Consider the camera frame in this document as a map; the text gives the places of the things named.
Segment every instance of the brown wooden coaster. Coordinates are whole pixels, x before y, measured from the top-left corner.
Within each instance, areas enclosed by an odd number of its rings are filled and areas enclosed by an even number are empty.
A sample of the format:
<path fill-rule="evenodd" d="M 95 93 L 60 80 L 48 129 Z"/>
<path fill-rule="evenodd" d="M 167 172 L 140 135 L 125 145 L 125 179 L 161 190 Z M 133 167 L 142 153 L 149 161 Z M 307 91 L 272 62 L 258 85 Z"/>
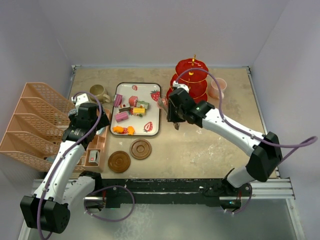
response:
<path fill-rule="evenodd" d="M 130 154 L 138 160 L 146 159 L 151 154 L 150 142 L 145 139 L 137 139 L 130 146 Z"/>
<path fill-rule="evenodd" d="M 123 173 L 130 167 L 131 159 L 125 151 L 115 151 L 108 160 L 109 168 L 117 173 Z"/>

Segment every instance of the robotic arm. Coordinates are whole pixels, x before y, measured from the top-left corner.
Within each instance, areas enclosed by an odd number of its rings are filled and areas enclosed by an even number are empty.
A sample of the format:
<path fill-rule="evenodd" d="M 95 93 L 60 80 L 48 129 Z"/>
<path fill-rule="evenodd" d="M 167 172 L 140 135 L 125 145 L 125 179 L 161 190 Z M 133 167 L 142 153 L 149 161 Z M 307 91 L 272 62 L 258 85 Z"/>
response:
<path fill-rule="evenodd" d="M 23 217 L 29 228 L 37 228 L 38 206 L 41 203 L 43 191 L 46 191 L 46 194 L 41 204 L 41 228 L 60 234 L 68 225 L 72 207 L 83 201 L 83 198 L 92 191 L 101 188 L 102 180 L 99 173 L 83 172 L 72 187 L 65 191 L 75 166 L 85 153 L 89 143 L 94 139 L 96 132 L 99 133 L 110 125 L 102 108 L 101 118 L 95 129 L 73 146 L 94 127 L 98 120 L 97 109 L 98 105 L 90 103 L 86 94 L 77 98 L 75 109 L 69 112 L 69 127 L 63 132 L 59 152 L 49 172 L 33 196 L 24 196 L 20 202 Z M 68 151 L 67 155 L 61 161 L 61 157 L 66 151 Z"/>
<path fill-rule="evenodd" d="M 186 85 L 174 82 L 173 87 L 174 91 L 169 95 L 168 99 L 168 122 L 176 124 L 187 121 L 189 124 L 196 124 L 200 128 L 215 132 L 238 146 L 250 157 L 246 166 L 232 169 L 223 182 L 234 189 L 254 180 L 266 182 L 271 173 L 281 163 L 281 149 L 267 145 L 226 124 L 224 119 L 221 119 L 219 110 L 215 106 L 206 101 L 195 103 L 190 97 L 189 89 Z M 272 132 L 264 135 L 226 116 L 225 119 L 239 129 L 250 132 L 268 142 L 279 144 L 277 135 Z"/>

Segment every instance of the metal tray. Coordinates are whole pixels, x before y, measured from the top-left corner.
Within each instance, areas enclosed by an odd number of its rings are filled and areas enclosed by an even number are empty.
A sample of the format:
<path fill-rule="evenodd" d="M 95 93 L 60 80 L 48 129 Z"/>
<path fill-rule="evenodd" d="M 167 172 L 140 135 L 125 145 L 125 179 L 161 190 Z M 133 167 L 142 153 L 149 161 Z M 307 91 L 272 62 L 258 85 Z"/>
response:
<path fill-rule="evenodd" d="M 156 96 L 161 97 L 161 87 L 157 83 L 151 82 L 121 82 L 115 90 L 115 94 L 122 95 L 121 104 L 129 102 L 131 96 L 137 96 L 138 101 L 149 103 L 148 109 L 144 116 L 136 116 L 129 114 L 127 120 L 117 122 L 116 114 L 119 113 L 118 107 L 112 109 L 112 119 L 110 131 L 113 135 L 128 136 L 128 133 L 116 133 L 113 127 L 121 126 L 134 128 L 133 136 L 154 136 L 160 129 L 160 109 L 157 106 Z"/>

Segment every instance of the yellow toy food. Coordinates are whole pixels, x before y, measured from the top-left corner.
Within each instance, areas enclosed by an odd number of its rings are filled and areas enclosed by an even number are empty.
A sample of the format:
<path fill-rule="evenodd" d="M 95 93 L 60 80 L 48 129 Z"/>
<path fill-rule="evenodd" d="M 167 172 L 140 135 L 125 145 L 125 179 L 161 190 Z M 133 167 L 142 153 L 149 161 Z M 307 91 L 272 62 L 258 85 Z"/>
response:
<path fill-rule="evenodd" d="M 125 129 L 122 126 L 114 126 L 112 130 L 114 133 L 117 134 L 122 134 L 125 131 Z"/>
<path fill-rule="evenodd" d="M 133 126 L 128 126 L 128 135 L 133 135 L 135 133 L 135 129 Z"/>
<path fill-rule="evenodd" d="M 142 117 L 144 115 L 146 115 L 146 109 L 145 108 L 141 108 L 141 107 L 135 107 L 132 110 L 133 115 Z"/>

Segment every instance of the pink cup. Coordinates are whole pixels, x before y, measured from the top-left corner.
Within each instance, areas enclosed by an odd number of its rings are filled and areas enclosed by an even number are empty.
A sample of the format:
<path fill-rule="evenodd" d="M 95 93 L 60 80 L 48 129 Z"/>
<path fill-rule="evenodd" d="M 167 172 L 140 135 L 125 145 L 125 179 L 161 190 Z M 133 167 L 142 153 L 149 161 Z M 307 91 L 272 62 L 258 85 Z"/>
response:
<path fill-rule="evenodd" d="M 219 77 L 216 77 L 215 79 L 219 83 L 219 86 L 221 88 L 222 99 L 224 99 L 225 98 L 224 91 L 227 88 L 227 82 Z M 208 94 L 213 99 L 219 99 L 219 90 L 215 80 L 211 81 L 211 84 L 209 85 L 209 88 L 208 88 Z"/>

